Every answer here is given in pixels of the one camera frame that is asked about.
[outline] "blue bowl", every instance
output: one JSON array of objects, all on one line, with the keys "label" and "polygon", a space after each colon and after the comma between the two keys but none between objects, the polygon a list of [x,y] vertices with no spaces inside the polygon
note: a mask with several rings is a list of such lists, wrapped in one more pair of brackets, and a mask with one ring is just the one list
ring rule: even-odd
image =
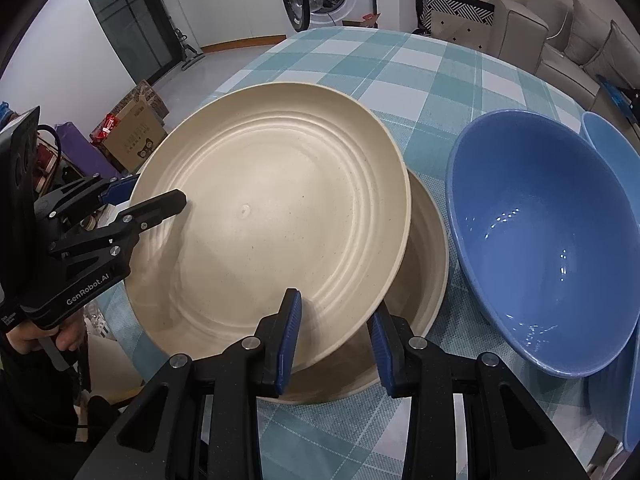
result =
[{"label": "blue bowl", "polygon": [[[615,126],[591,112],[582,115],[580,136],[613,170],[631,203],[636,222],[640,223],[640,156],[636,150]],[[640,441],[638,331],[636,328],[634,336],[615,361],[589,377],[588,383],[591,412],[604,430],[620,440],[628,451],[632,451]]]},{"label": "blue bowl", "polygon": [[598,153],[549,118],[499,110],[460,134],[446,180],[458,257],[485,318],[551,375],[610,364],[640,313],[640,234]]}]

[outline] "sofa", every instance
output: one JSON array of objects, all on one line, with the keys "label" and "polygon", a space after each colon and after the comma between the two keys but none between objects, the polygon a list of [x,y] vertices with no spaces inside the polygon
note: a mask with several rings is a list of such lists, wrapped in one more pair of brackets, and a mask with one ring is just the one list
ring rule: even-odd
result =
[{"label": "sofa", "polygon": [[[615,22],[604,22],[579,0],[492,3],[494,24],[487,53],[555,86],[585,110],[590,110],[600,88],[597,75],[621,88],[640,86],[638,47]],[[616,63],[621,57],[625,62]]]}]

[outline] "silver bolt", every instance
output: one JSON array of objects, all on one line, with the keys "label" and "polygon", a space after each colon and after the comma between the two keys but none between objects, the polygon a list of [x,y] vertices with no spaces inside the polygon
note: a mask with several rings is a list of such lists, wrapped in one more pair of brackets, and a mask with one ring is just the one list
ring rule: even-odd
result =
[{"label": "silver bolt", "polygon": [[419,335],[414,335],[409,339],[409,346],[414,350],[423,350],[427,348],[427,340]]},{"label": "silver bolt", "polygon": [[258,348],[258,346],[260,346],[260,339],[255,335],[242,339],[242,348],[245,350],[253,350],[254,348]]},{"label": "silver bolt", "polygon": [[173,368],[182,368],[188,361],[189,359],[185,354],[176,354],[171,356],[169,364]]},{"label": "silver bolt", "polygon": [[500,362],[500,358],[496,354],[491,352],[485,352],[484,354],[482,354],[482,357],[480,359],[487,366],[497,366]]}]

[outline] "floor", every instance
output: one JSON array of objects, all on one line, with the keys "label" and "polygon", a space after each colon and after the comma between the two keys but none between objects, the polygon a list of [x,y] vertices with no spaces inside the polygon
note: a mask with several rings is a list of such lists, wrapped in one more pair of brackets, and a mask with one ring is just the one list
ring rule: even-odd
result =
[{"label": "floor", "polygon": [[200,108],[211,93],[238,70],[270,49],[270,46],[250,46],[207,54],[204,59],[182,72],[181,63],[154,85],[167,108],[164,129],[172,131]]}]

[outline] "beige bowl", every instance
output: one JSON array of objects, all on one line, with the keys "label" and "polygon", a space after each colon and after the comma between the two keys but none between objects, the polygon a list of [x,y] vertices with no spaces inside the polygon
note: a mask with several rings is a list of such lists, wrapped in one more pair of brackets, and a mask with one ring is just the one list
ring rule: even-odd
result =
[{"label": "beige bowl", "polygon": [[[412,211],[409,240],[396,278],[385,296],[391,314],[425,335],[447,288],[449,248],[442,216],[429,191],[409,172]],[[313,404],[356,394],[379,380],[366,324],[334,353],[290,378],[274,402]]]},{"label": "beige bowl", "polygon": [[384,125],[354,99],[302,83],[228,94],[149,159],[136,204],[171,189],[184,211],[142,233],[125,286],[171,355],[219,354],[300,290],[294,371],[347,341],[400,266],[411,195]]}]

